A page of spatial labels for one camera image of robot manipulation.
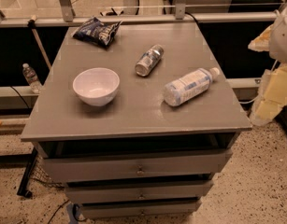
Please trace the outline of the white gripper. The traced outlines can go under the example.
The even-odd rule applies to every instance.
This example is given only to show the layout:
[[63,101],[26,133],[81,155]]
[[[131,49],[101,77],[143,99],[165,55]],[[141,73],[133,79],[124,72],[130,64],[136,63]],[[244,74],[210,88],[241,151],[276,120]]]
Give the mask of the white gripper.
[[277,15],[273,25],[250,42],[248,49],[269,51],[271,58],[282,63],[274,71],[264,71],[258,96],[251,107],[251,123],[264,126],[287,106],[287,5]]

